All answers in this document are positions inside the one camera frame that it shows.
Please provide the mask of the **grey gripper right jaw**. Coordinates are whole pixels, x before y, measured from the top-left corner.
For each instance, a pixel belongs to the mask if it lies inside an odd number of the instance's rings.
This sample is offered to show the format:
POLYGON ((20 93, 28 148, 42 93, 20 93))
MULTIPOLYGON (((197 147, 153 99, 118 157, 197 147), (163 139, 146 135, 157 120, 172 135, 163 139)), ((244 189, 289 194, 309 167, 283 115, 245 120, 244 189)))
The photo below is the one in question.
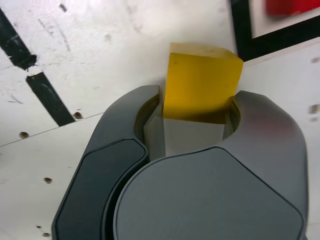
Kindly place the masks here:
POLYGON ((303 240, 308 156, 302 130, 264 95, 240 91, 220 143, 154 160, 122 190, 116 240, 303 240))

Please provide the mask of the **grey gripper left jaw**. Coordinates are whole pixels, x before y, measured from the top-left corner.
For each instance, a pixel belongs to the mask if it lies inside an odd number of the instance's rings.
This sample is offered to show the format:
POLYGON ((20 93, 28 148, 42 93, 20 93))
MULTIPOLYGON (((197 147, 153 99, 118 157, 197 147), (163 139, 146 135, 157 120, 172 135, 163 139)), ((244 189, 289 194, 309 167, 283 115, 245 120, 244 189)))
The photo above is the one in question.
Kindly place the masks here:
POLYGON ((150 161, 144 126, 160 105, 158 85, 140 86, 98 121, 51 226, 55 240, 111 240, 122 189, 150 161))

